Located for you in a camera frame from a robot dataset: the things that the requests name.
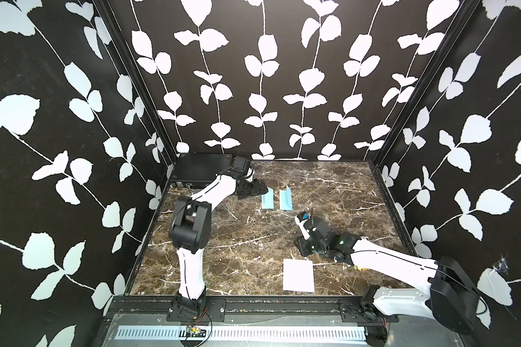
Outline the light blue square paper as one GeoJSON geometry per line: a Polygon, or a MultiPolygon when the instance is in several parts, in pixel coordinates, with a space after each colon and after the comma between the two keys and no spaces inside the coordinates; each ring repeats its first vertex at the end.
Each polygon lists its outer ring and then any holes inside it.
{"type": "Polygon", "coordinates": [[[279,191],[279,209],[282,211],[292,211],[292,191],[289,186],[279,191]]]}

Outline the pale blue square paper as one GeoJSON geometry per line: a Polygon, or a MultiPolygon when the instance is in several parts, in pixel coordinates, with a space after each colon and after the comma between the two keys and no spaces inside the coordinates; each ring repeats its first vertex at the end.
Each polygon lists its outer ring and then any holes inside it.
{"type": "Polygon", "coordinates": [[[266,194],[261,196],[261,209],[262,210],[273,210],[274,209],[274,191],[269,190],[266,194]]]}

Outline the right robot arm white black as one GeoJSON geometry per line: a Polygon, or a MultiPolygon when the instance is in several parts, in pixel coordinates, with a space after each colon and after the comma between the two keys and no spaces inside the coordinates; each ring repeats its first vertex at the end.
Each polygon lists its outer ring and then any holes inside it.
{"type": "Polygon", "coordinates": [[[406,283],[406,289],[372,286],[355,308],[367,320],[394,315],[429,318],[461,335],[473,332],[477,317],[489,308],[461,265],[449,257],[414,257],[374,244],[349,232],[338,234],[307,212],[295,216],[303,257],[318,254],[358,270],[374,270],[406,283]]]}

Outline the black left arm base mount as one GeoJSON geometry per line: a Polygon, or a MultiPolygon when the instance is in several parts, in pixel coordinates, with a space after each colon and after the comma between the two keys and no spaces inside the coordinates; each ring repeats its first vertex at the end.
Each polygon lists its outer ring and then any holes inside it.
{"type": "Polygon", "coordinates": [[[192,322],[201,318],[201,322],[223,322],[227,301],[206,296],[193,302],[183,296],[177,296],[169,306],[167,322],[192,322]]]}

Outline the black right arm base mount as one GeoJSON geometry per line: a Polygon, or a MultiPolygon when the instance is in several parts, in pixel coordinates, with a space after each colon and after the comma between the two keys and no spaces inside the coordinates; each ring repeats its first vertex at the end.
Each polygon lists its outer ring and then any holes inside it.
{"type": "Polygon", "coordinates": [[[338,307],[343,322],[354,322],[366,326],[385,326],[389,323],[399,322],[397,315],[384,315],[375,306],[361,299],[340,299],[338,307]]]}

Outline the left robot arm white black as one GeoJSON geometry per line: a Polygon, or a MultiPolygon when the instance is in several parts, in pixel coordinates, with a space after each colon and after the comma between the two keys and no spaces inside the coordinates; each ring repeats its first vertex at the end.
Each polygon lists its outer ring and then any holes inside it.
{"type": "Polygon", "coordinates": [[[169,237],[179,260],[180,285],[175,296],[179,305],[197,312],[206,308],[203,255],[211,238],[212,212],[231,195],[242,200],[266,194],[266,183],[254,173],[250,160],[237,156],[202,190],[176,200],[169,237]]]}

